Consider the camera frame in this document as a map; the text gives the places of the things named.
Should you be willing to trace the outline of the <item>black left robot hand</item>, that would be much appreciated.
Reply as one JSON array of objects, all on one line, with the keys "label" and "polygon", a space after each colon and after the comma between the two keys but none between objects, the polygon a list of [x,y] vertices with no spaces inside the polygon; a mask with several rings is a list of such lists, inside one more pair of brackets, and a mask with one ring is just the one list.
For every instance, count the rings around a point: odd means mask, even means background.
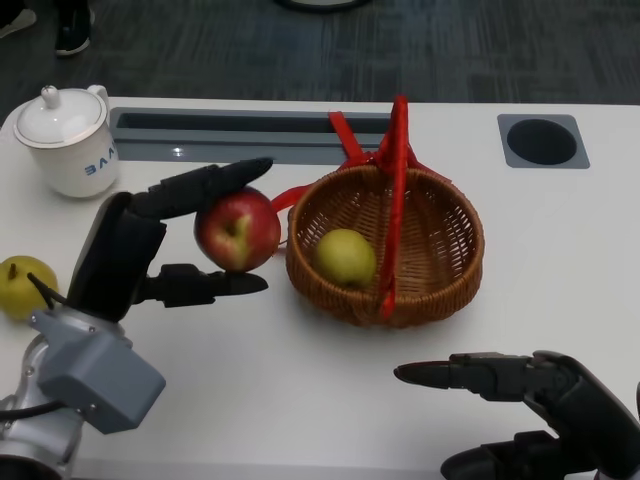
[{"label": "black left robot hand", "polygon": [[75,266],[68,307],[112,323],[147,300],[167,308],[208,305],[220,296],[261,292],[267,282],[229,268],[204,273],[167,264],[147,274],[166,234],[166,220],[200,213],[246,187],[273,165],[269,157],[208,165],[161,180],[147,190],[118,192],[100,206]]}]

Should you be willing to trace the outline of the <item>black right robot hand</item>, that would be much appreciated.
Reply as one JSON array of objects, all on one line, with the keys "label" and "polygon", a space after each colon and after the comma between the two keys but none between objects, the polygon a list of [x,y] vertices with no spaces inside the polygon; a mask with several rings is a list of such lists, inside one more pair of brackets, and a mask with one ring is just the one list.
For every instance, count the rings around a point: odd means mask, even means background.
[{"label": "black right robot hand", "polygon": [[397,379],[438,389],[464,389],[486,401],[522,402],[551,433],[520,432],[448,458],[446,479],[598,479],[639,476],[639,420],[576,359],[551,351],[530,356],[453,354],[395,368]]}]

